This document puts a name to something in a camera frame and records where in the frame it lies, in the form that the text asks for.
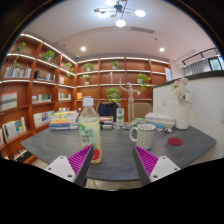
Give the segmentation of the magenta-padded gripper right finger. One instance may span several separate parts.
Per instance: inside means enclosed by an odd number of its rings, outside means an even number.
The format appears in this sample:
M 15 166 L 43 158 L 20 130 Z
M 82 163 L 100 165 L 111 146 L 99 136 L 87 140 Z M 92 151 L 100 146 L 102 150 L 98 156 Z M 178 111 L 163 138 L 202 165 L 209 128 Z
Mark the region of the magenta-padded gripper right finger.
M 167 156 L 158 157 L 139 146 L 133 147 L 133 157 L 143 186 L 180 170 Z

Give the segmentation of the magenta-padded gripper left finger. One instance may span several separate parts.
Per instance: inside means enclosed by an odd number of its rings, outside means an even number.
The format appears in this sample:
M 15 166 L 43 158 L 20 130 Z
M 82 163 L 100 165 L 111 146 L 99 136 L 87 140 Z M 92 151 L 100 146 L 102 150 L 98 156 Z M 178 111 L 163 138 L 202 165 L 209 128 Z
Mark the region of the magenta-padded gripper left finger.
M 85 146 L 68 157 L 57 157 L 45 170 L 78 186 L 84 187 L 92 157 L 93 146 Z

